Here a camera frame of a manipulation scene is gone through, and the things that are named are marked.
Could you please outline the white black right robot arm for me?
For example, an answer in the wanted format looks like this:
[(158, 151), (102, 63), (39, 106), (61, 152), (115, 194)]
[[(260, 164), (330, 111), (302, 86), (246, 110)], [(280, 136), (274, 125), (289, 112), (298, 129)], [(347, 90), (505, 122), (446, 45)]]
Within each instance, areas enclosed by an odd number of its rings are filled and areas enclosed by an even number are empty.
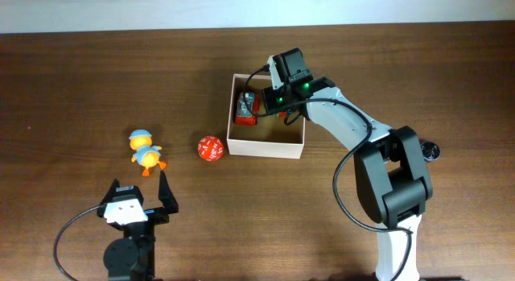
[(264, 92), (266, 114), (296, 112), (348, 149), (335, 169), (332, 190), (349, 215), (338, 177), (352, 160), (358, 200), (374, 224), (350, 219), (377, 234), (376, 278), (418, 280), (416, 238), (433, 186), (415, 131), (408, 126), (394, 129), (368, 116), (332, 80), (314, 77), (298, 48), (270, 56), (262, 71), (271, 75), (271, 86)]

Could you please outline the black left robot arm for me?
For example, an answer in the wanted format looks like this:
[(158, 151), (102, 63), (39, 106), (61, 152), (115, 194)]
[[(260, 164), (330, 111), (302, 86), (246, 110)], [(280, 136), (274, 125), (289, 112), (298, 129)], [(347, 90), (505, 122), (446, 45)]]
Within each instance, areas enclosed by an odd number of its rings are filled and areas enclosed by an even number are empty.
[(146, 281), (155, 279), (155, 227), (169, 222), (179, 205), (170, 189), (166, 174), (159, 174), (160, 207), (144, 209), (144, 197), (137, 186), (122, 187), (115, 180), (105, 194), (97, 215), (123, 232), (123, 237), (105, 249), (103, 262), (110, 281)]

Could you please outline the small black round tin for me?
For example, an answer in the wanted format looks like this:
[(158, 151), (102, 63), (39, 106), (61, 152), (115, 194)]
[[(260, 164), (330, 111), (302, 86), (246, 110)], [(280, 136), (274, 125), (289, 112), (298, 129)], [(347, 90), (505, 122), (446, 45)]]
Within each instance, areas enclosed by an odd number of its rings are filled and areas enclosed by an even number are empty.
[(423, 141), (420, 143), (422, 156), (427, 163), (436, 161), (440, 155), (441, 150), (439, 146), (431, 141)]

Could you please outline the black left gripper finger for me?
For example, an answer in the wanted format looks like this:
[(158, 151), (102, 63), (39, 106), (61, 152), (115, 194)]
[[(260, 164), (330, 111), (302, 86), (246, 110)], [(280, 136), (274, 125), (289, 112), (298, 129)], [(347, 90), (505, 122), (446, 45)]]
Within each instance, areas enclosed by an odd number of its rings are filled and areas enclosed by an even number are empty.
[(117, 179), (113, 180), (113, 183), (110, 185), (108, 192), (105, 194), (104, 198), (101, 200), (99, 207), (97, 209), (97, 216), (103, 217), (105, 213), (105, 209), (108, 203), (113, 201), (114, 195), (116, 194), (117, 188), (120, 187), (120, 183)]
[(164, 171), (159, 174), (159, 193), (158, 199), (162, 203), (163, 208), (168, 214), (177, 213), (179, 205), (170, 189), (167, 177)]

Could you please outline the red toy car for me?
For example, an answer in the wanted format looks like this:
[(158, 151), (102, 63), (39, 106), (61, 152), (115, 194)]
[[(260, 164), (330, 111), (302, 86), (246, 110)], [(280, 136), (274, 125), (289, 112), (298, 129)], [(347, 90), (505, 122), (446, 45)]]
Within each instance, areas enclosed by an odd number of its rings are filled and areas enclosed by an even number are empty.
[(239, 126), (255, 126), (258, 123), (256, 113), (260, 107), (260, 100), (256, 93), (241, 92), (237, 100), (237, 109), (234, 122)]

